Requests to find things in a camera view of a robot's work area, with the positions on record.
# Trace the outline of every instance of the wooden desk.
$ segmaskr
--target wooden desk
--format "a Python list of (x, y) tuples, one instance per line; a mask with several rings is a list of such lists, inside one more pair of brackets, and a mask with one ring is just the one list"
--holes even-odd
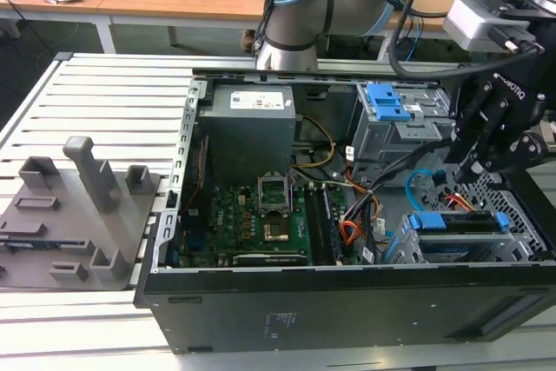
[[(261, 19), (263, 5), (263, 0), (81, 0), (58, 5), (45, 3), (43, 0), (12, 1), (29, 19), (94, 23), (106, 53), (116, 52), (113, 24), (167, 26), (170, 43), (177, 44), (176, 26), (254, 28)], [(452, 2), (453, 0), (415, 0), (414, 7), (422, 11), (443, 11), (449, 10)], [(394, 13), (381, 33), (387, 39), (382, 52), (387, 49), (388, 36), (397, 24), (398, 16), (398, 13)], [(0, 18), (2, 17), (17, 18), (5, 0), (0, 0)], [(442, 30), (442, 19), (427, 19), (422, 36), (446, 37)]]

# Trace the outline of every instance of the wire bundle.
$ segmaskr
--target wire bundle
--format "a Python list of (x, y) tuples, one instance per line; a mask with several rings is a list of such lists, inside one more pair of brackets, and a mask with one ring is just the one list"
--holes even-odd
[(454, 193), (452, 195), (447, 195), (445, 197), (445, 199), (448, 201), (447, 206), (452, 209), (453, 206), (455, 206), (456, 204), (460, 205), (465, 211), (470, 212), (475, 210), (475, 208), (473, 207), (473, 205), (468, 202), (463, 195), (460, 195), (459, 193)]

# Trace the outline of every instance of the white sticker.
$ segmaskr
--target white sticker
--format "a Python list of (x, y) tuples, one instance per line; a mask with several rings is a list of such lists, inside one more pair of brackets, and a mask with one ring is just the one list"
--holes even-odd
[(355, 159), (355, 148), (346, 147), (346, 159), (348, 161), (353, 161)]
[(229, 99), (231, 109), (284, 110), (281, 91), (235, 91)]
[(381, 217), (376, 219), (376, 231), (377, 234), (386, 235), (386, 221)]
[(374, 264), (374, 254), (368, 250), (367, 247), (363, 248), (363, 258), (365, 258), (370, 264)]
[(8, 242), (8, 246), (14, 248), (33, 248), (33, 245), (30, 243), (18, 243), (18, 242)]
[(408, 112), (422, 112), (423, 111), (418, 104), (404, 104), (403, 109), (407, 110)]

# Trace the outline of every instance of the blue plastic latch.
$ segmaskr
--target blue plastic latch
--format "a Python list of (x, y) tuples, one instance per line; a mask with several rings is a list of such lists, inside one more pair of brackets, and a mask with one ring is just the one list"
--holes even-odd
[(367, 84), (367, 98), (376, 110), (376, 119), (379, 121), (405, 122), (411, 119), (403, 106), (400, 96), (394, 91), (391, 84)]
[(496, 213), (496, 220), (498, 224), (502, 228), (502, 230), (509, 230), (510, 229), (510, 220), (507, 218), (506, 214), (502, 212)]
[(411, 216), (409, 216), (409, 223), (411, 223), (411, 227), (413, 229), (420, 229), (419, 218), (416, 216), (415, 213), (413, 213)]
[(444, 219), (438, 212), (419, 212), (416, 215), (423, 229), (446, 229)]

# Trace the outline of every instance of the green motherboard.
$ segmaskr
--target green motherboard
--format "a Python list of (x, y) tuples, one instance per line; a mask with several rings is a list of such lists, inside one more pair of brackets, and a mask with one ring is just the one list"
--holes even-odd
[[(286, 203), (283, 185), (270, 185), (264, 190), (263, 203)], [(255, 254), (302, 255), (307, 258), (307, 265), (313, 265), (305, 193), (306, 187), (289, 188), (289, 213), (270, 211), (262, 215), (256, 185), (216, 187), (204, 227), (184, 231), (181, 265), (233, 267), (234, 256)], [(346, 208), (344, 194), (339, 187), (330, 188), (328, 193), (337, 221)]]

